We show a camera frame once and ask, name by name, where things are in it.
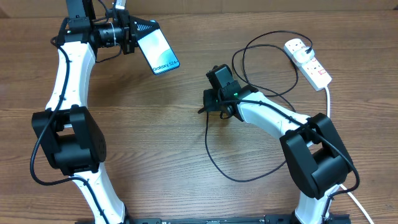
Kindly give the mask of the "blue Samsung Galaxy smartphone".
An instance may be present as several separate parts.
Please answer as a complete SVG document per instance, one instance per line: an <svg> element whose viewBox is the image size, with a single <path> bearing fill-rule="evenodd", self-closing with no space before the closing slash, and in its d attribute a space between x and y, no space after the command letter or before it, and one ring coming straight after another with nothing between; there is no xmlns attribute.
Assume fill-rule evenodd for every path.
<svg viewBox="0 0 398 224"><path fill-rule="evenodd" d="M154 75L160 75L180 66L180 62L160 29L137 41Z"/></svg>

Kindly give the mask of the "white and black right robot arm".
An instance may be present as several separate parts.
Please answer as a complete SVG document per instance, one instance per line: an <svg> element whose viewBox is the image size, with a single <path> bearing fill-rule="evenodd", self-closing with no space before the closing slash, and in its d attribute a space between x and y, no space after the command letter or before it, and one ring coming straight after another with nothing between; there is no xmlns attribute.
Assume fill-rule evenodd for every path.
<svg viewBox="0 0 398 224"><path fill-rule="evenodd" d="M331 119L298 114L269 100L257 88L241 87L231 69L214 66L206 77L211 88L203 92L201 112L220 112L254 124L280 141L285 164L300 190L298 205L287 215L265 215L261 223L350 223L349 215L329 209L337 195L359 187L353 161Z"/></svg>

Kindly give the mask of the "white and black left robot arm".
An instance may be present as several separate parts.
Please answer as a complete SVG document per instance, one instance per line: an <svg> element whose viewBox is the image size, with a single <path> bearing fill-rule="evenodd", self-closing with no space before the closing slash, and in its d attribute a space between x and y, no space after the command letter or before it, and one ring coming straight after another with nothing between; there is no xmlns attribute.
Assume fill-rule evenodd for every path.
<svg viewBox="0 0 398 224"><path fill-rule="evenodd" d="M44 111L32 115L37 136L34 152L43 150L48 163L82 192L95 223L133 223L105 168L106 141L87 107L90 75L100 48L119 47L121 54L160 42L170 47L160 25L130 15L124 3L97 18L91 1L68 1L68 16L51 43L58 51L58 72Z"/></svg>

